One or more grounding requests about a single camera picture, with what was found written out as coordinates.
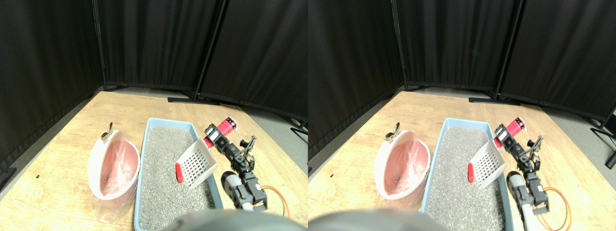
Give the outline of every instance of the metal clip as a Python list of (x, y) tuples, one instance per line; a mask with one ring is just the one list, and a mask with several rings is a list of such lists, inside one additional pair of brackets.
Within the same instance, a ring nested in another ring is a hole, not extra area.
[(113, 122), (109, 123), (109, 127), (107, 127), (107, 132), (103, 132), (103, 134), (100, 135), (100, 139), (102, 141), (107, 141), (107, 139), (109, 139), (109, 136), (111, 135), (111, 131), (113, 131)]
[(391, 141), (393, 140), (396, 136), (398, 136), (398, 133), (400, 132), (400, 122), (398, 122), (397, 124), (395, 124), (394, 126), (394, 132), (390, 132), (387, 133), (387, 135), (385, 135), (385, 140), (386, 141)]

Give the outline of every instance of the black stand base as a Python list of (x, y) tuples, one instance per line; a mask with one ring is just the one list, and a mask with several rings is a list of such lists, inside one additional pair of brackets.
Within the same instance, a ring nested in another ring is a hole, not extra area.
[(0, 192), (4, 190), (4, 187), (9, 183), (9, 179), (15, 174), (17, 168), (8, 168), (0, 175)]
[(112, 92), (112, 91), (124, 89), (124, 88), (127, 88), (127, 87), (128, 86), (126, 86), (126, 85), (124, 85), (124, 86), (116, 86), (116, 87), (113, 87), (113, 88), (108, 88), (106, 91)]
[[(615, 135), (609, 134), (609, 133), (607, 133), (605, 131), (602, 131), (602, 130), (599, 130), (599, 129), (596, 129), (596, 128), (591, 128), (590, 131), (594, 132), (594, 134), (597, 135), (597, 136), (598, 136), (598, 134), (597, 134), (597, 132), (598, 132), (598, 133), (601, 133), (601, 134), (604, 134), (604, 135), (608, 136), (608, 138), (610, 138), (610, 139), (616, 139)], [(609, 169), (612, 169), (615, 164), (616, 164), (616, 151), (614, 151), (614, 153), (612, 153), (612, 156), (610, 156), (610, 158), (607, 159), (606, 167), (609, 168)]]
[(303, 129), (291, 128), (291, 131), (294, 131), (294, 132), (299, 132), (299, 133), (301, 133), (301, 134), (306, 134), (306, 135), (308, 135), (308, 131), (303, 130)]
[(196, 103), (196, 104), (206, 104), (206, 105), (220, 105), (221, 103), (218, 100), (212, 99), (185, 99), (185, 98), (173, 98), (167, 97), (167, 102), (169, 103)]
[(506, 105), (515, 105), (519, 106), (520, 103), (513, 100), (502, 100), (502, 99), (483, 99), (483, 98), (468, 98), (468, 102), (471, 103), (495, 103), (495, 104), (506, 104)]
[(286, 120), (286, 121), (287, 121), (287, 122), (289, 122), (291, 125), (293, 125), (293, 127), (294, 127), (294, 128), (291, 128), (291, 131), (293, 131), (296, 135), (298, 135), (298, 137), (299, 137), (299, 138), (301, 138), (301, 139), (302, 139), (305, 143), (307, 143), (307, 144), (308, 144), (308, 141), (307, 141), (307, 140), (304, 140), (304, 138), (303, 138), (303, 137), (301, 137), (301, 136), (298, 134), (298, 132), (299, 132), (299, 133), (301, 133), (301, 134), (308, 135), (308, 131), (306, 131), (306, 130), (304, 129), (304, 127), (306, 126), (306, 123), (308, 123), (308, 120), (303, 121), (303, 122), (302, 122), (301, 124), (299, 124), (299, 125), (297, 125), (296, 123), (294, 123), (294, 122), (291, 120), (291, 118), (287, 118), (287, 120)]
[(418, 90), (426, 89), (426, 88), (430, 88), (430, 87), (429, 86), (417, 86), (416, 88), (408, 89), (407, 91), (408, 92), (414, 92), (414, 91), (418, 91)]

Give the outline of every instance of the orange cable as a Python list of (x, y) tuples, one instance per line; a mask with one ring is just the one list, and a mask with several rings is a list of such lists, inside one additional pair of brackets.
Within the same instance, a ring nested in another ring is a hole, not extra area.
[[(554, 188), (554, 187), (545, 187), (545, 188), (544, 188), (544, 190), (546, 190), (546, 191), (549, 191), (549, 190), (553, 190), (553, 191), (555, 191), (556, 193), (558, 193), (558, 194), (562, 197), (562, 200), (564, 200), (564, 201), (565, 201), (565, 205), (566, 205), (567, 210), (568, 210), (568, 213), (566, 214), (566, 216), (568, 216), (568, 217), (569, 217), (569, 225), (567, 226), (567, 229), (566, 229), (565, 231), (568, 231), (568, 230), (569, 230), (569, 228), (571, 228), (571, 223), (572, 223), (571, 213), (572, 213), (572, 212), (571, 212), (571, 207), (569, 206), (569, 202), (567, 201), (567, 198), (565, 198), (565, 195), (563, 195), (563, 194), (561, 193), (561, 191), (559, 191), (558, 189), (556, 189), (556, 188)], [(543, 220), (543, 222), (542, 222), (541, 224), (545, 223), (545, 225), (547, 225), (547, 226), (548, 226), (548, 229), (549, 229), (549, 230), (555, 231), (554, 229), (552, 229), (552, 227), (551, 227), (551, 226), (549, 226), (548, 222), (547, 222), (547, 221), (545, 221), (545, 218), (543, 217), (543, 214), (541, 214), (541, 215), (540, 215), (540, 217), (541, 217), (541, 219)]]
[(280, 196), (280, 198), (282, 198), (282, 201), (285, 202), (285, 207), (286, 207), (286, 215), (289, 219), (291, 219), (291, 211), (289, 210), (289, 204), (286, 202), (285, 196), (282, 195), (282, 193), (280, 193), (280, 191), (278, 191), (276, 188), (269, 186), (269, 185), (263, 185), (261, 186), (261, 188), (269, 188), (271, 190), (274, 190), (278, 196)]

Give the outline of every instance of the black curtain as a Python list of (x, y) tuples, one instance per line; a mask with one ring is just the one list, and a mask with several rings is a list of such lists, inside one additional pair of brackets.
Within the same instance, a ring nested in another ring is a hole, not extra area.
[(0, 1), (0, 171), (101, 84), (91, 1)]
[(107, 84), (194, 90), (220, 4), (99, 0)]
[(528, 1), (502, 94), (605, 120), (616, 105), (616, 2)]
[(397, 1), (407, 83), (494, 91), (514, 0)]
[(389, 1), (310, 1), (309, 160), (402, 83)]
[(308, 1), (233, 1), (202, 95), (305, 120)]

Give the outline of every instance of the metal stand pole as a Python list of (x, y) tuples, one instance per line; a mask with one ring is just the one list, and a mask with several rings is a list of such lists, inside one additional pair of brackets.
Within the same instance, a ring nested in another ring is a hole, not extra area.
[(524, 11), (524, 6), (526, 5), (526, 0), (520, 0), (520, 3), (517, 5), (516, 18), (513, 23), (513, 31), (511, 32), (511, 36), (509, 37), (509, 43), (507, 45), (507, 50), (505, 52), (505, 59), (503, 60), (503, 64), (500, 71), (500, 76), (498, 77), (498, 84), (496, 86), (496, 94), (493, 99), (481, 99), (481, 98), (468, 98), (468, 102), (471, 103), (497, 103), (497, 104), (508, 104), (508, 105), (520, 105), (520, 103), (512, 101), (512, 100), (502, 100), (499, 99), (501, 95), (501, 90), (503, 89), (503, 79), (505, 78), (505, 74), (507, 71), (507, 67), (509, 65), (509, 59), (511, 58), (511, 53), (513, 50), (513, 46), (515, 44), (515, 40), (517, 37), (517, 33), (520, 30), (520, 22), (522, 21), (522, 13)]
[(407, 69), (406, 64), (404, 62), (404, 55), (402, 53), (402, 38), (400, 38), (400, 25), (398, 21), (398, 9), (395, 4), (395, 0), (391, 0), (391, 11), (394, 16), (394, 29), (395, 29), (395, 38), (398, 40), (398, 52), (400, 53), (400, 61), (402, 63), (402, 78), (404, 80), (404, 91), (408, 91), (407, 86)]
[(199, 77), (199, 82), (197, 83), (197, 88), (195, 89), (195, 93), (192, 96), (192, 99), (168, 97), (167, 98), (168, 102), (220, 105), (220, 102), (217, 100), (199, 99), (198, 96), (200, 95), (201, 88), (203, 87), (203, 79), (205, 77), (205, 74), (207, 74), (208, 72), (209, 64), (211, 63), (212, 57), (214, 56), (214, 50), (216, 48), (216, 43), (218, 42), (218, 38), (221, 35), (222, 24), (224, 23), (228, 6), (229, 6), (229, 0), (224, 0), (222, 2), (221, 11), (218, 13), (218, 18), (216, 19), (216, 27), (214, 29), (214, 36), (212, 40), (209, 42), (208, 53), (205, 57), (205, 62), (203, 64), (203, 68), (201, 69), (201, 76)]
[(94, 11), (94, 28), (96, 29), (96, 38), (99, 41), (100, 66), (103, 74), (103, 90), (107, 91), (107, 80), (105, 79), (105, 59), (103, 57), (103, 42), (100, 35), (100, 19), (99, 19), (99, 2), (92, 0), (92, 10)]

